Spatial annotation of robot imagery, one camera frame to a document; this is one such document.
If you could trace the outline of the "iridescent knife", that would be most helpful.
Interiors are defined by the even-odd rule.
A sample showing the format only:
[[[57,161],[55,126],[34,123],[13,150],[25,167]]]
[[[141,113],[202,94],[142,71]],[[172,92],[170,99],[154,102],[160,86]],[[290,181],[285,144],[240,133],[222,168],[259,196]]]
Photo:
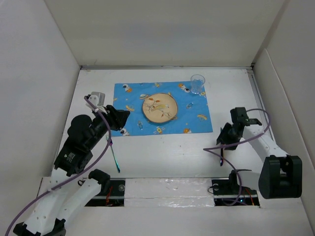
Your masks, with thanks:
[[[220,149],[220,166],[224,164],[224,149]]]

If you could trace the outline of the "blue space-print cloth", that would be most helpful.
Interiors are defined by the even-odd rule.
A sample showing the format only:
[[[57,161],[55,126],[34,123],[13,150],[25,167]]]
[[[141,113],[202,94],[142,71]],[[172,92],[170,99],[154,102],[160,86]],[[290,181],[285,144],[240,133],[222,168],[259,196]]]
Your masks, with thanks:
[[[150,122],[142,112],[142,105],[150,95],[167,93],[178,104],[177,115],[166,123]],[[115,84],[113,105],[130,111],[125,127],[114,136],[146,136],[161,134],[190,134],[212,132],[206,92],[193,94],[189,82],[155,82]]]

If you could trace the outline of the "round bird-pattern plate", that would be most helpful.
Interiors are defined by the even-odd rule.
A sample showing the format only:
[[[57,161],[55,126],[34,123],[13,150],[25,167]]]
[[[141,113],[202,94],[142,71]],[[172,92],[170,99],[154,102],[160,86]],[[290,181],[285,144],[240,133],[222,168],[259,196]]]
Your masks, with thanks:
[[[166,123],[177,115],[178,104],[171,95],[156,93],[145,98],[142,112],[150,122]]]

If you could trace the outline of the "clear drinking glass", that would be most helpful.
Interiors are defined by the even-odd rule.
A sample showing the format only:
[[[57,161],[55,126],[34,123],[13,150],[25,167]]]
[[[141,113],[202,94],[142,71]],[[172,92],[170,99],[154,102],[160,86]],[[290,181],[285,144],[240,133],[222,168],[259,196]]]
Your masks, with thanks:
[[[192,75],[192,77],[190,78],[190,91],[194,94],[200,94],[202,92],[204,83],[204,76],[200,74]]]

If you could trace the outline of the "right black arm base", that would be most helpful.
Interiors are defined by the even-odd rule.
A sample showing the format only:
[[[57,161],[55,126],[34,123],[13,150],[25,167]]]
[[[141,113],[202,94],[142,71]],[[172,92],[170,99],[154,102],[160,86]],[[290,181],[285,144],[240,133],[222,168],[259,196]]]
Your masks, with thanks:
[[[214,204],[218,206],[229,206],[239,194],[239,184],[236,171],[232,170],[229,177],[214,178],[211,180],[211,185],[207,189],[208,193],[214,197]],[[233,206],[260,206],[258,194],[255,190],[248,187],[243,187],[241,194],[233,204]]]

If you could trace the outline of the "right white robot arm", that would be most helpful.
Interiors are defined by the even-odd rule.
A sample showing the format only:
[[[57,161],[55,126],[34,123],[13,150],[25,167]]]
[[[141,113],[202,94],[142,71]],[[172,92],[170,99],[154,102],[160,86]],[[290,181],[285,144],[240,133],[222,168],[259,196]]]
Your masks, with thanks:
[[[226,123],[217,138],[226,150],[235,150],[240,140],[247,140],[263,166],[261,171],[232,170],[227,187],[234,194],[245,187],[259,191],[265,199],[299,198],[302,195],[302,160],[282,150],[264,131],[262,123],[249,118],[244,107],[230,111],[231,123]]]

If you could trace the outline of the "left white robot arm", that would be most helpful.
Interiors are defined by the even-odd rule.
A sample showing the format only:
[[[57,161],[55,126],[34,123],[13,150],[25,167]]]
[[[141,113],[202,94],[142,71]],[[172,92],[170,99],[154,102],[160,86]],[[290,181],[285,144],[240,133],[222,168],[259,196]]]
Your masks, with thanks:
[[[37,204],[34,211],[21,223],[12,222],[10,230],[17,236],[64,236],[66,226],[77,212],[97,194],[104,195],[110,188],[110,175],[91,168],[92,149],[105,135],[124,128],[129,111],[113,106],[92,106],[95,118],[78,115],[72,119],[66,139],[51,173],[46,192],[22,209],[25,212]]]

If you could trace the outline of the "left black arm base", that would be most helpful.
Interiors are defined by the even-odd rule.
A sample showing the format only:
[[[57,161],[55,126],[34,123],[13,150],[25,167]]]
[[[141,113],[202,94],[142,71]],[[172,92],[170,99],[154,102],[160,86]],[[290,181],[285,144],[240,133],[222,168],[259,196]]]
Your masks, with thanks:
[[[86,203],[86,207],[123,207],[125,204],[126,180],[112,178],[106,191],[102,191]]]

